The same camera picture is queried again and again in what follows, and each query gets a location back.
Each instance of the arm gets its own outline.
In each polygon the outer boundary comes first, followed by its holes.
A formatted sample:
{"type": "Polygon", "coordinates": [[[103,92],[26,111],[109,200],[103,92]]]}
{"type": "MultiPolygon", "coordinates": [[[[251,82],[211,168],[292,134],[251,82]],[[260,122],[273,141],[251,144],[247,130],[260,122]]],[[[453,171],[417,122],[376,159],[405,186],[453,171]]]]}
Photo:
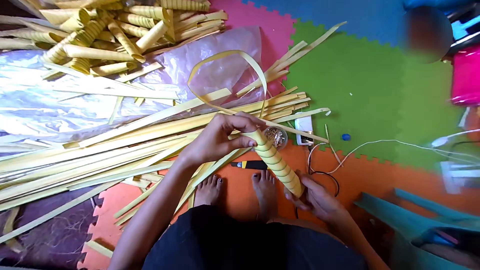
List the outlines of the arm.
{"type": "Polygon", "coordinates": [[[368,243],[358,225],[339,201],[326,192],[325,189],[311,179],[309,175],[301,175],[300,181],[306,187],[302,197],[296,199],[288,189],[284,189],[287,199],[291,200],[300,209],[311,211],[316,217],[331,226],[340,239],[365,257],[369,269],[389,269],[368,243]]]}
{"type": "Polygon", "coordinates": [[[234,129],[252,132],[264,123],[250,115],[218,113],[178,156],[157,188],[129,221],[113,252],[109,270],[141,269],[144,260],[170,224],[180,198],[195,170],[205,162],[216,161],[231,151],[256,146],[248,137],[228,139],[234,129]]]}

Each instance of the blue foam mat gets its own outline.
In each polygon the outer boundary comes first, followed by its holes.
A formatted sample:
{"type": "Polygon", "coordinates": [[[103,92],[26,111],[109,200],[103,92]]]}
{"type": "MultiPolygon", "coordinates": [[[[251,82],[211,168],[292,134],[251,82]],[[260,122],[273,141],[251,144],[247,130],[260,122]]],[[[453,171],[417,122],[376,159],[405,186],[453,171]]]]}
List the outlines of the blue foam mat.
{"type": "Polygon", "coordinates": [[[314,25],[330,28],[340,22],[347,34],[366,37],[381,44],[399,43],[399,27],[405,13],[402,0],[254,0],[256,7],[265,6],[268,11],[277,10],[281,15],[305,22],[312,20],[314,25]]]}

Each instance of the bare foot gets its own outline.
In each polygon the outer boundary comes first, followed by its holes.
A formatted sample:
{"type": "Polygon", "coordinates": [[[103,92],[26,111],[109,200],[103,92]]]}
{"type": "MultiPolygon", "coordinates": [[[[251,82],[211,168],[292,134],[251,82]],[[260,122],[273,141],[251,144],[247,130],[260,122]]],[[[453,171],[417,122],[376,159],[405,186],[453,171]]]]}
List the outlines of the bare foot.
{"type": "Polygon", "coordinates": [[[216,205],[223,187],[223,181],[224,179],[214,174],[198,184],[193,206],[195,207],[202,204],[216,205]]]}
{"type": "Polygon", "coordinates": [[[275,176],[269,171],[257,172],[252,175],[252,183],[260,206],[257,219],[267,222],[277,217],[275,176]]]}

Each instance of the green foam mat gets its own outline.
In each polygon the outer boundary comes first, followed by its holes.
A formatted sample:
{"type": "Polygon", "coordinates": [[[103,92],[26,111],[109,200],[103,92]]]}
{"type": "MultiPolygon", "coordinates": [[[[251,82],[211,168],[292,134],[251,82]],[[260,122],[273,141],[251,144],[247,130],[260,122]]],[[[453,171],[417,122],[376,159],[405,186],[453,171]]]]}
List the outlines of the green foam mat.
{"type": "MultiPolygon", "coordinates": [[[[296,23],[294,44],[315,41],[326,30],[311,22],[296,23]]],[[[335,150],[347,154],[370,141],[398,139],[428,147],[441,136],[456,133],[462,107],[449,103],[450,63],[415,63],[399,48],[357,39],[338,32],[290,66],[287,88],[298,86],[312,98],[313,110],[329,107],[329,116],[316,114],[314,133],[325,137],[328,125],[335,150]],[[342,134],[350,134],[343,141],[342,134]]],[[[408,166],[433,169],[445,160],[432,151],[396,142],[368,144],[355,152],[408,166]]]]}

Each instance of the black pants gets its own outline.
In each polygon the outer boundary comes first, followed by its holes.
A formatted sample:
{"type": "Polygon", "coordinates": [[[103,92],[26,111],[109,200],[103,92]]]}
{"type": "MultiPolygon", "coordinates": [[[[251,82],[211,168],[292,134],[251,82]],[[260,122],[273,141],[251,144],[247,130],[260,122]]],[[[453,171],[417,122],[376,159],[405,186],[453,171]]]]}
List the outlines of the black pants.
{"type": "Polygon", "coordinates": [[[150,269],[366,269],[329,235],[277,222],[237,221],[201,205],[179,216],[148,253],[150,269]]]}

